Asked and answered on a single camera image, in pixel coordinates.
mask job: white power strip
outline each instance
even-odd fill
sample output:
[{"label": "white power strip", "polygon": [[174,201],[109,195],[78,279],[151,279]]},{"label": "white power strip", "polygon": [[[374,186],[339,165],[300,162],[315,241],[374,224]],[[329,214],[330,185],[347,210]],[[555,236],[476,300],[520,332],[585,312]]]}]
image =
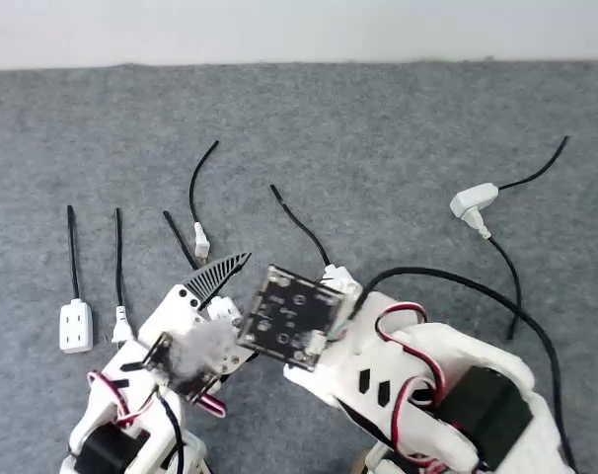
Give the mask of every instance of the white power strip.
[{"label": "white power strip", "polygon": [[60,349],[67,354],[84,353],[93,348],[93,316],[90,306],[80,298],[60,309]]}]

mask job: black circuit board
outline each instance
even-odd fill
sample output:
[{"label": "black circuit board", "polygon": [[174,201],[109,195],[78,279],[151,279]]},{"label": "black circuit board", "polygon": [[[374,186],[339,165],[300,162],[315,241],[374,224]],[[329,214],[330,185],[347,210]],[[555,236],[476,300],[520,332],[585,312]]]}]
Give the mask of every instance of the black circuit board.
[{"label": "black circuit board", "polygon": [[168,333],[161,333],[141,365],[147,370],[157,370],[161,373],[168,380],[168,387],[193,405],[219,380],[219,376],[209,369],[202,369],[197,374],[187,378],[176,375],[172,371],[172,363],[170,362],[172,341],[172,336]]},{"label": "black circuit board", "polygon": [[342,303],[342,294],[278,267],[267,279],[246,317],[238,344],[314,369]]}]

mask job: white wall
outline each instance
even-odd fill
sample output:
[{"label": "white wall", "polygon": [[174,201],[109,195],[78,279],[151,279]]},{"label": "white wall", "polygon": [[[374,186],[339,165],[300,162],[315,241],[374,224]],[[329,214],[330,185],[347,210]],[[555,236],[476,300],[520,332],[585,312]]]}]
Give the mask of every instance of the white wall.
[{"label": "white wall", "polygon": [[598,58],[598,0],[0,0],[0,69]]}]

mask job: black diamond cutout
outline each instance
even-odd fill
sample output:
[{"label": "black diamond cutout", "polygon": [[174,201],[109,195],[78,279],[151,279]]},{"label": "black diamond cutout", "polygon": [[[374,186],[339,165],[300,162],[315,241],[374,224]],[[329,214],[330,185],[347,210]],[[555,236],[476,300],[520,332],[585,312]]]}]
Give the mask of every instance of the black diamond cutout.
[{"label": "black diamond cutout", "polygon": [[389,380],[380,382],[380,385],[378,385],[378,405],[386,407],[389,405],[389,400],[391,400],[391,383]]},{"label": "black diamond cutout", "polygon": [[369,376],[368,368],[360,371],[358,375],[358,391],[360,393],[367,393],[367,390],[369,390]]}]

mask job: black cord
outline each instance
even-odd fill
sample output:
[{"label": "black cord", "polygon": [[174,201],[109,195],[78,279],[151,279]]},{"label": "black cord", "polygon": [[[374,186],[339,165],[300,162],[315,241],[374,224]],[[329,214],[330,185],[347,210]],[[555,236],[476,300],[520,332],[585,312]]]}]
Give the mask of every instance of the black cord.
[{"label": "black cord", "polygon": [[538,178],[539,176],[541,176],[542,174],[544,174],[547,170],[549,170],[554,163],[556,163],[556,160],[558,160],[558,158],[562,154],[562,151],[566,147],[566,143],[567,142],[568,142],[568,135],[565,135],[564,138],[562,139],[561,144],[558,145],[558,149],[554,153],[554,156],[552,156],[550,158],[550,160],[547,163],[545,163],[545,166],[543,166],[536,173],[534,173],[533,175],[528,176],[524,180],[515,181],[514,183],[509,183],[508,185],[503,185],[503,186],[499,187],[498,189],[500,191],[501,190],[507,190],[508,188],[513,188],[514,186],[524,185],[525,183],[529,183],[530,181],[534,181],[536,178]]},{"label": "black cord", "polygon": [[[498,242],[493,237],[487,239],[490,244],[494,246],[494,248],[498,251],[501,255],[505,263],[509,267],[509,270],[512,272],[512,278],[514,279],[514,286],[516,287],[516,306],[522,309],[523,307],[523,290],[520,286],[520,278],[518,277],[518,272],[516,271],[516,267],[514,263],[509,258],[509,255],[503,250]],[[518,320],[520,315],[518,313],[514,313],[514,318],[512,319],[509,328],[507,329],[507,340],[511,341],[514,339],[514,334],[516,333],[516,325],[518,324]]]},{"label": "black cord", "polygon": [[304,233],[308,237],[310,237],[310,239],[317,246],[317,249],[319,250],[319,253],[321,254],[321,258],[323,259],[323,263],[326,265],[326,267],[328,265],[330,265],[332,262],[330,261],[330,258],[328,257],[328,254],[326,253],[326,249],[324,249],[323,245],[321,244],[321,242],[319,241],[317,236],[314,233],[312,233],[312,231],[308,227],[306,227],[297,218],[297,216],[295,214],[292,213],[292,210],[290,210],[290,208],[288,207],[286,202],[283,200],[281,193],[279,192],[279,190],[277,189],[277,187],[275,185],[270,185],[270,190],[272,191],[273,195],[275,196],[275,199],[277,199],[277,202],[279,202],[279,205],[281,205],[281,208],[288,215],[288,217],[290,217],[290,220],[292,220],[297,227],[299,227],[301,230],[303,230]]},{"label": "black cord", "polygon": [[66,206],[66,221],[69,230],[69,262],[71,263],[73,299],[78,299],[80,297],[80,287],[78,285],[78,269],[75,266],[75,212],[71,204]]},{"label": "black cord", "polygon": [[123,306],[123,292],[121,291],[121,209],[114,210],[114,245],[116,268],[114,271],[114,286],[117,293],[117,306]]},{"label": "black cord", "polygon": [[183,445],[183,436],[181,434],[181,427],[179,426],[179,421],[177,420],[176,415],[172,411],[172,408],[170,408],[170,404],[165,400],[165,398],[163,398],[158,393],[157,397],[159,398],[161,405],[163,405],[163,408],[165,409],[165,414],[168,417],[168,420],[170,420],[172,428],[174,428],[174,437],[177,441],[177,454],[179,457],[177,464],[177,474],[183,474],[183,472],[185,471],[185,447]]},{"label": "black cord", "polygon": [[204,165],[204,162],[207,161],[207,158],[209,158],[209,155],[211,155],[211,153],[213,153],[213,150],[216,149],[216,146],[218,146],[219,143],[220,142],[218,140],[216,140],[211,144],[211,146],[207,149],[207,151],[204,152],[204,155],[202,155],[202,158],[200,158],[200,161],[198,161],[198,164],[194,168],[193,174],[191,175],[191,181],[189,182],[189,209],[191,210],[191,218],[193,219],[194,222],[200,222],[198,220],[196,206],[193,203],[193,188],[195,187],[195,184],[196,184],[196,178],[198,177],[198,173],[200,173],[200,169],[202,168],[202,165]]},{"label": "black cord", "polygon": [[573,456],[573,451],[571,449],[570,442],[568,441],[568,437],[566,436],[566,429],[564,428],[564,417],[562,414],[562,386],[560,362],[558,360],[556,348],[554,347],[552,340],[549,338],[547,332],[542,328],[542,326],[538,324],[538,322],[527,311],[517,306],[497,291],[494,291],[493,289],[481,283],[473,281],[469,278],[451,274],[449,272],[444,272],[442,270],[428,269],[425,267],[395,267],[375,276],[363,288],[360,297],[356,300],[356,303],[354,304],[354,309],[351,315],[349,316],[349,319],[351,320],[356,315],[358,310],[361,308],[361,306],[367,299],[369,293],[373,291],[373,289],[376,287],[378,283],[380,283],[384,279],[387,279],[389,277],[395,277],[398,275],[426,275],[429,277],[447,279],[449,281],[454,281],[456,283],[462,284],[463,286],[467,286],[468,288],[475,289],[476,291],[502,304],[513,313],[518,314],[519,317],[530,328],[534,330],[538,338],[541,340],[543,347],[545,348],[545,352],[547,352],[547,356],[549,357],[549,360],[551,362],[552,380],[554,387],[554,418],[556,419],[556,425],[558,426],[558,430],[561,436],[562,451],[564,452],[564,456],[566,457],[566,461],[568,462],[569,467],[573,469],[575,472],[578,472],[577,467],[575,465],[575,457]]},{"label": "black cord", "polygon": [[185,258],[187,259],[187,261],[191,265],[191,268],[193,270],[198,270],[198,264],[196,263],[196,261],[191,256],[191,252],[187,248],[187,244],[185,243],[185,239],[181,235],[181,232],[179,232],[179,228],[177,227],[177,224],[174,222],[174,219],[172,218],[172,214],[170,214],[169,211],[164,210],[163,211],[163,216],[165,217],[165,220],[167,220],[168,225],[170,226],[170,228],[172,229],[172,233],[177,238],[177,242],[179,242],[179,245],[181,246],[181,250],[183,251],[183,255],[185,255]]}]

